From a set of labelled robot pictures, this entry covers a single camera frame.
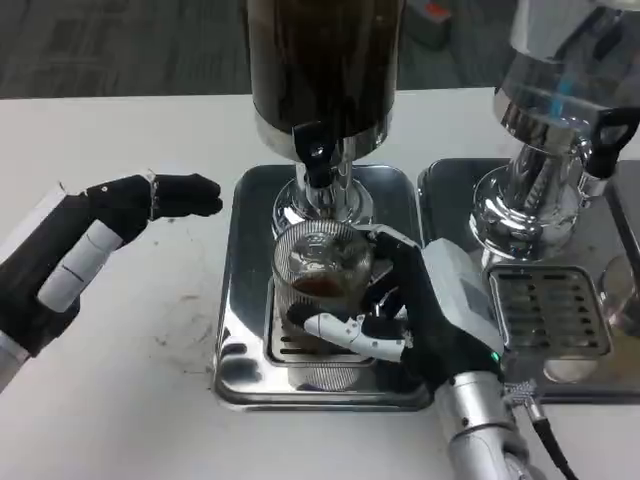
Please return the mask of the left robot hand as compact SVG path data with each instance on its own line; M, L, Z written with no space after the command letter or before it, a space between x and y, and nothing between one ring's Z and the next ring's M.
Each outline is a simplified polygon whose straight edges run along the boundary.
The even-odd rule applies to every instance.
M199 174L138 174L70 193L57 185L1 245L1 352L36 357L79 313L109 257L149 223L221 211L221 188Z

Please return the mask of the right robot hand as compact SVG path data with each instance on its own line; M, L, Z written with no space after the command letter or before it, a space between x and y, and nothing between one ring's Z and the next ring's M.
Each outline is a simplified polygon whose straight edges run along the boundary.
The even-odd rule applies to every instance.
M356 354L401 364L431 391L471 372L503 378L503 340L464 250L444 238L420 247L382 224L357 236L391 270L367 288L356 314L296 301L285 312L290 323Z

